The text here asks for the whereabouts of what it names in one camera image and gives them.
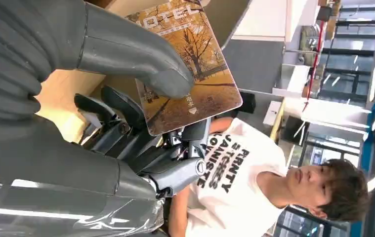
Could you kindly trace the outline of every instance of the autumn tree illustration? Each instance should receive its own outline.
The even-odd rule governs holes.
[[[203,26],[197,26],[197,31],[200,31],[201,27],[203,28]],[[198,32],[198,34],[194,34],[190,28],[186,28],[183,30],[183,39],[186,42],[183,47],[184,52],[195,65],[196,74],[199,81],[201,81],[204,79],[202,66],[200,63],[201,57],[209,47],[212,37],[203,29]]]

